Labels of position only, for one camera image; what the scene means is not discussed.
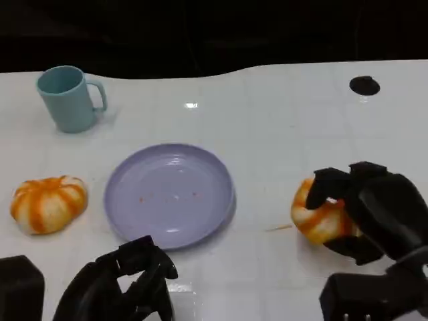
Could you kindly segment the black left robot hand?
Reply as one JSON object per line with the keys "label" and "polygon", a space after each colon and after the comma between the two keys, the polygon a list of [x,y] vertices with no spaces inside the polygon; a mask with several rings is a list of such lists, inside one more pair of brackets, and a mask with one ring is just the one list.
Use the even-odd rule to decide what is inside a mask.
{"label": "black left robot hand", "polygon": [[167,280],[178,277],[171,258],[147,235],[87,263],[71,281],[54,320],[174,320]]}

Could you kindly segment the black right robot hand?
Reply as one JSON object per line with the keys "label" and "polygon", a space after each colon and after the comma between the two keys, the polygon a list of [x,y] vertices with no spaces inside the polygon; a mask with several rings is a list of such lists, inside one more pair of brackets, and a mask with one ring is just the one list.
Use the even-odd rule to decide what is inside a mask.
{"label": "black right robot hand", "polygon": [[405,176],[366,161],[315,172],[305,207],[318,209],[327,199],[344,202],[344,211],[362,233],[340,236],[325,247],[366,265],[387,256],[395,261],[427,246],[427,204]]}

